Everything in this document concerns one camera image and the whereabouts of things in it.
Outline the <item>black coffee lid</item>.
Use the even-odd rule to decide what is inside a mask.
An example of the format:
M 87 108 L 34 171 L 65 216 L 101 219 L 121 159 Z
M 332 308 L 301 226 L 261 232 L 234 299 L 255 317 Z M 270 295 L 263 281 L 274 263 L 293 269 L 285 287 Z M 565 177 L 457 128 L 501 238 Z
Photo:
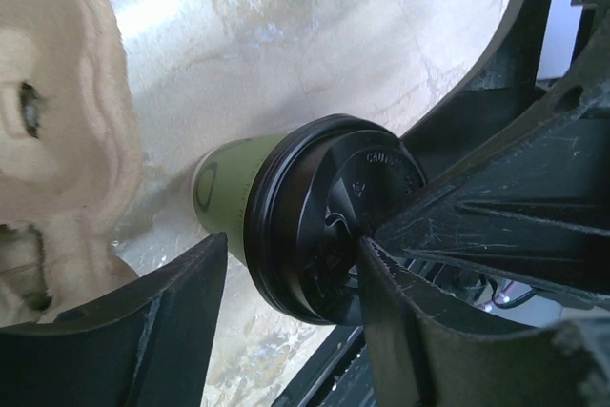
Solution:
M 357 246 L 426 183 L 385 128 L 333 114 L 287 134 L 254 180 L 245 263 L 279 312 L 315 325 L 361 324 Z

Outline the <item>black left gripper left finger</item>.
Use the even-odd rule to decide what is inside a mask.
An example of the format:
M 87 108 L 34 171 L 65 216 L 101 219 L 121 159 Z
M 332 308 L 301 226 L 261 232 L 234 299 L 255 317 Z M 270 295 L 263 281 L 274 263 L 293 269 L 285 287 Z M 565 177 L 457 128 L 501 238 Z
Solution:
M 51 324 L 2 329 L 2 405 L 200 405 L 227 260 L 210 235 Z

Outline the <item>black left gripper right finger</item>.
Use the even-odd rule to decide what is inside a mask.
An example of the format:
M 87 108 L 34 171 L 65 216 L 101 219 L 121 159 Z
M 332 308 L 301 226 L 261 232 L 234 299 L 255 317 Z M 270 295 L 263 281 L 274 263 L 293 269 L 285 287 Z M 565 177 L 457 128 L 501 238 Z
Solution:
M 609 321 L 543 328 L 490 315 L 358 243 L 358 286 L 379 406 L 606 406 Z

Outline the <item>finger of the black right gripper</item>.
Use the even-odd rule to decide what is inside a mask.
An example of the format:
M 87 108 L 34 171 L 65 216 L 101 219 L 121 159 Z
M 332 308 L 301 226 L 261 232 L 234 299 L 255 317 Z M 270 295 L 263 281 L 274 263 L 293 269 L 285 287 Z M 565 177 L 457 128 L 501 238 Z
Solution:
M 609 303 L 609 24 L 516 121 L 381 226 L 390 254 Z
M 402 136 L 428 178 L 435 178 L 516 120 L 535 89 L 551 0 L 509 0 L 486 49 Z

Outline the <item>green paper cup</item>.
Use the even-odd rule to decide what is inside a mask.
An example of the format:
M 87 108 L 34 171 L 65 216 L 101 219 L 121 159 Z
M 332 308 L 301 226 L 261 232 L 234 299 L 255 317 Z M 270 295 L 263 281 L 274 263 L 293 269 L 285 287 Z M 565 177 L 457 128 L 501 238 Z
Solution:
M 240 263 L 244 254 L 244 221 L 248 200 L 265 159 L 283 133 L 235 140 L 207 153 L 191 179 L 193 210 L 210 234 L 224 232 L 228 250 Z

